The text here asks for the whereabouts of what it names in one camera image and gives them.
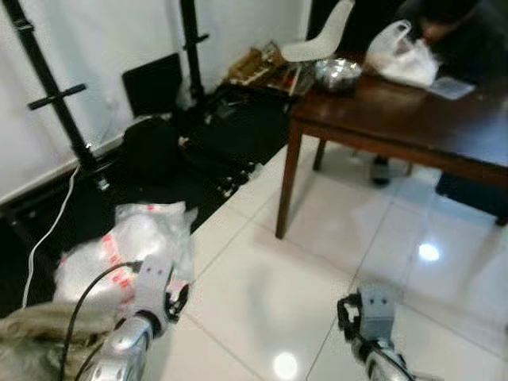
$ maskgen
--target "wall baseboard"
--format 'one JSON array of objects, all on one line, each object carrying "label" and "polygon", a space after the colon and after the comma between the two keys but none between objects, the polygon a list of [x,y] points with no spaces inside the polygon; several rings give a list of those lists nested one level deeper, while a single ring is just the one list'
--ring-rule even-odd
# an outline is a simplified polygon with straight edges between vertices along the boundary
[{"label": "wall baseboard", "polygon": [[[108,141],[102,143],[99,145],[96,149],[93,149],[93,153],[96,156],[102,156],[108,151],[111,151],[112,149],[115,149],[116,147],[121,145],[123,138],[123,133],[109,139]],[[55,177],[58,177],[65,172],[71,171],[76,168],[78,165],[78,160],[76,158],[69,160],[65,164],[60,165],[59,167],[52,169],[51,171],[47,171],[44,174],[40,175],[39,177],[35,178],[29,183],[26,183],[22,187],[18,187],[17,189],[13,190],[12,192],[6,194],[5,196],[0,198],[0,205],[4,204],[16,197],[19,197],[20,195],[31,191],[33,188],[36,188],[44,183],[47,183],[51,180],[53,180]]]}]

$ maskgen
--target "white cable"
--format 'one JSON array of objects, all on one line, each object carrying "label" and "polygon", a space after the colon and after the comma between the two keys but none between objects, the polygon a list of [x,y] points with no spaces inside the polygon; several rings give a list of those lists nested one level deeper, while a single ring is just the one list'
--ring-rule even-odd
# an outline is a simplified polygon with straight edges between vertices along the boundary
[{"label": "white cable", "polygon": [[55,218],[55,222],[53,222],[53,225],[51,228],[49,228],[48,232],[40,239],[39,242],[33,246],[32,251],[29,254],[29,277],[26,280],[25,284],[25,290],[23,291],[23,302],[21,304],[21,308],[26,308],[26,303],[28,301],[29,297],[29,291],[30,291],[30,283],[32,282],[33,277],[33,257],[35,256],[35,251],[39,248],[40,244],[42,244],[46,238],[49,237],[51,233],[53,233],[53,230],[55,230],[56,225],[58,225],[58,222],[62,218],[62,215],[64,214],[65,207],[67,206],[67,202],[69,201],[69,198],[71,197],[72,191],[74,190],[74,179],[79,171],[79,165],[74,170],[74,173],[72,173],[71,178],[69,179],[69,190],[67,191],[67,195],[65,196],[65,199],[62,202],[62,206],[60,207],[60,212]]}]

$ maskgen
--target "metal bowl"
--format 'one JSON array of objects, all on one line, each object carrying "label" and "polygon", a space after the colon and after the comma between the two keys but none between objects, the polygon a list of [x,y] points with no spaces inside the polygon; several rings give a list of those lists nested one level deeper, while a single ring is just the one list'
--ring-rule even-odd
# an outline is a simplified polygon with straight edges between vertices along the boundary
[{"label": "metal bowl", "polygon": [[316,84],[321,89],[333,93],[352,91],[362,74],[359,64],[344,58],[319,60],[314,69]]}]

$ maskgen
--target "white wall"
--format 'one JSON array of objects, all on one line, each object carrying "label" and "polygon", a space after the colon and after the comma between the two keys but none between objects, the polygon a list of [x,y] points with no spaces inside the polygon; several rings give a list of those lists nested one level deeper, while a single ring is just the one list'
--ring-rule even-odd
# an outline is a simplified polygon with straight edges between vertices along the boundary
[{"label": "white wall", "polygon": [[[87,142],[97,147],[131,120],[121,74],[179,49],[178,0],[22,0],[61,89],[86,83],[67,99]],[[302,37],[310,0],[197,0],[202,76],[217,84],[250,46]],[[183,69],[187,71],[186,62]],[[72,160],[5,10],[0,6],[0,201],[45,179]]]}]

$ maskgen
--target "electric cord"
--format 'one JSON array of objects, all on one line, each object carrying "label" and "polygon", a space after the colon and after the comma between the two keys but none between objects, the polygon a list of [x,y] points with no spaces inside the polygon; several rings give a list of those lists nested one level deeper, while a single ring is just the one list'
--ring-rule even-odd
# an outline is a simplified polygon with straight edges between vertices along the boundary
[{"label": "electric cord", "polygon": [[74,378],[74,381],[79,381],[81,378],[81,375],[85,372],[85,370],[88,368],[88,364],[91,362],[91,360],[94,358],[94,356],[97,354],[97,352],[102,348],[102,344],[98,345],[97,348],[95,348],[90,355],[85,359],[83,364],[81,364],[81,367],[79,368],[78,373],[76,374],[76,377]]},{"label": "electric cord", "polygon": [[34,262],[35,251],[49,237],[49,235],[51,233],[53,233],[53,230],[55,230],[55,227],[58,225],[58,222],[62,218],[62,215],[64,215],[65,208],[67,206],[69,198],[71,198],[72,191],[74,190],[74,181],[75,181],[75,177],[78,174],[78,172],[79,172],[79,165],[78,165],[78,167],[76,167],[76,169],[74,170],[74,172],[71,175],[71,178],[69,179],[69,190],[67,191],[67,195],[65,196],[65,199],[62,202],[62,206],[60,207],[60,211],[59,211],[58,215],[56,216],[55,221],[53,222],[53,225],[51,226],[51,228],[49,228],[49,230],[46,232],[46,234],[43,235],[43,237],[39,240],[39,242],[37,242],[35,244],[35,246],[33,246],[32,251],[29,254],[29,276],[26,279],[25,289],[23,290],[23,301],[21,302],[22,309],[26,308],[26,305],[28,303],[29,292],[30,292],[30,283],[32,282],[33,273],[34,273],[33,262]]},{"label": "electric cord", "polygon": [[414,375],[412,375],[407,369],[405,369],[401,364],[399,364],[397,361],[389,357],[385,352],[383,352],[381,349],[379,349],[377,346],[373,345],[370,341],[365,339],[363,336],[361,336],[359,333],[355,334],[355,337],[358,338],[362,344],[367,345],[370,349],[372,349],[374,352],[376,352],[378,355],[383,357],[386,361],[388,361],[390,364],[392,364],[394,367],[396,367],[400,372],[404,373],[404,375],[410,379],[411,381],[415,381],[416,378]]},{"label": "electric cord", "polygon": [[141,264],[141,262],[124,262],[123,264],[115,264],[114,266],[105,270],[97,278],[95,278],[90,283],[90,285],[86,288],[86,290],[81,294],[81,296],[79,297],[78,303],[76,304],[76,306],[74,307],[74,311],[72,312],[71,320],[69,321],[69,326],[67,327],[67,334],[65,336],[65,342],[63,343],[62,359],[60,362],[60,373],[59,373],[59,377],[58,377],[59,381],[64,381],[64,379],[65,379],[65,362],[67,361],[67,354],[69,352],[69,346],[71,345],[71,338],[72,338],[72,333],[74,331],[74,324],[76,322],[76,318],[78,317],[79,309],[81,308],[81,305],[85,301],[85,298],[87,297],[87,295],[90,293],[92,288],[94,288],[95,285],[97,283],[99,283],[99,281],[102,278],[104,278],[106,275],[110,274],[111,272],[117,270],[120,267],[130,267],[134,271],[139,271],[140,264]]}]

